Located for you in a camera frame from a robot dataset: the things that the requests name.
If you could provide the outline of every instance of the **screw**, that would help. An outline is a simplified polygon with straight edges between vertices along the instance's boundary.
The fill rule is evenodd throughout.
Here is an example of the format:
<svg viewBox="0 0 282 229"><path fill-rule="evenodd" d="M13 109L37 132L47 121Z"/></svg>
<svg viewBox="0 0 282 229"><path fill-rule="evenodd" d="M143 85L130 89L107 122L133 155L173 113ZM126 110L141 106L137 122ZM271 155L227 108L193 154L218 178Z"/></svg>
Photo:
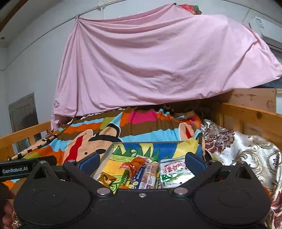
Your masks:
<svg viewBox="0 0 282 229"><path fill-rule="evenodd" d="M145 194L145 193L140 193L139 196L140 196L141 198L143 198L143 197L146 196L146 194Z"/></svg>
<svg viewBox="0 0 282 229"><path fill-rule="evenodd" d="M174 192L178 195L185 195L188 192L188 190L186 188L179 187L179 188L176 188Z"/></svg>
<svg viewBox="0 0 282 229"><path fill-rule="evenodd" d="M100 195L108 195L109 193L111 192L110 189L108 188L99 188L97 189L97 193L100 194Z"/></svg>

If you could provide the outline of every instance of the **pink sheet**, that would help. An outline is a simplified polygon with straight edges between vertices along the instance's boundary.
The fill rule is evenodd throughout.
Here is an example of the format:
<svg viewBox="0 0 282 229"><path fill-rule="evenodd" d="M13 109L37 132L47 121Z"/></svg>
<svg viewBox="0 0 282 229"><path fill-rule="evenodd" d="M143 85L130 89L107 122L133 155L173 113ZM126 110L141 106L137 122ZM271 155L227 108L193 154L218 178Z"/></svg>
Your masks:
<svg viewBox="0 0 282 229"><path fill-rule="evenodd" d="M61 62L52 125L124 106L212 97L281 75L265 42L223 15L165 5L111 20L78 18Z"/></svg>

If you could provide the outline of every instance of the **wooden bed rail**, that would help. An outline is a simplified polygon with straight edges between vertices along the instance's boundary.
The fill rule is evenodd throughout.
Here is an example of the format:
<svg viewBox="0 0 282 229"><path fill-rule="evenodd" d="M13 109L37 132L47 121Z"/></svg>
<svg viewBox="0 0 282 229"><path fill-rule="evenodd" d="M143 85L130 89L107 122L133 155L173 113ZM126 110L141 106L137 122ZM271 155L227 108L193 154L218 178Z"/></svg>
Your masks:
<svg viewBox="0 0 282 229"><path fill-rule="evenodd" d="M51 131L51 122L44 122L15 133L3 136L0 138L0 161L6 161L7 157L12 157L15 155L12 144L17 143L23 139L29 140L29 144L35 143L34 135L41 133L43 131Z"/></svg>
<svg viewBox="0 0 282 229"><path fill-rule="evenodd" d="M244 125L252 124L261 129L260 136L275 144L282 149L282 115L263 111L255 108L234 105L230 103L214 104L210 106L215 113L215 122L217 125L226 127L224 116L233 117L233 130L244 133Z"/></svg>

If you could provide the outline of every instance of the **pipe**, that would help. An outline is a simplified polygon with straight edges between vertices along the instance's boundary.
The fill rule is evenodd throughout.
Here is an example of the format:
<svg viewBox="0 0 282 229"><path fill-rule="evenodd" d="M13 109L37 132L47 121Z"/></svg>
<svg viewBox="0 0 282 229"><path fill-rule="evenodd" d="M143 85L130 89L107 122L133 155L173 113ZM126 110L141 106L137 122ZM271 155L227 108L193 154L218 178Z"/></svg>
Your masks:
<svg viewBox="0 0 282 229"><path fill-rule="evenodd" d="M119 3L119 2L124 2L124 1L127 1L127 0L116 0L116 1L113 1L113 2L110 2L110 3L105 4L105 6L109 6L109 5L112 5L112 4L115 4L115 3ZM17 58L19 57L19 55L21 55L27 48L29 48L32 44L34 44L36 41L38 41L41 37L45 36L47 33L51 32L52 30L58 28L59 26L65 24L65 23L67 23L67 22L69 22L69 21L71 21L71 20L73 20L73 19L75 19L75 18L77 18L77 17L80 17L81 15L84 15L84 14L89 13L89 12L91 12L91 11L97 10L97 9L99 9L99 8L100 8L100 7L97 6L97 7L94 7L94 8L92 8L92 9L89 9L89 10L87 10L87 11L81 13L81 14L78 14L78 15L76 15L76 16L74 16L74 17L72 17L72 18L70 18L70 19L68 19L68 20L66 20L66 21L64 21L63 23L61 23L61 24L55 26L54 28L50 29L48 32L44 33L44 34L41 35L39 38L37 38L36 40L34 40L30 45L28 45L28 46L27 46L23 51L21 51L4 69L1 69L0 71L5 71L5 70L15 61L15 59L17 59ZM103 7L101 7L101 19L104 19Z"/></svg>

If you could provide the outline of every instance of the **air conditioner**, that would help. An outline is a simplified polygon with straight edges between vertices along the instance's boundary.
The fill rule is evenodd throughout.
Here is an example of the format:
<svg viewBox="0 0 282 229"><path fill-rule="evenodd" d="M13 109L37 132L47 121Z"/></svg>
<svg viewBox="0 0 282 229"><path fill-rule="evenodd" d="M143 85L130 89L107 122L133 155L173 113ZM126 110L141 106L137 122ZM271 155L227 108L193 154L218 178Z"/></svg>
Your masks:
<svg viewBox="0 0 282 229"><path fill-rule="evenodd" d="M282 28L259 17L251 20L249 25L270 48L282 52Z"/></svg>

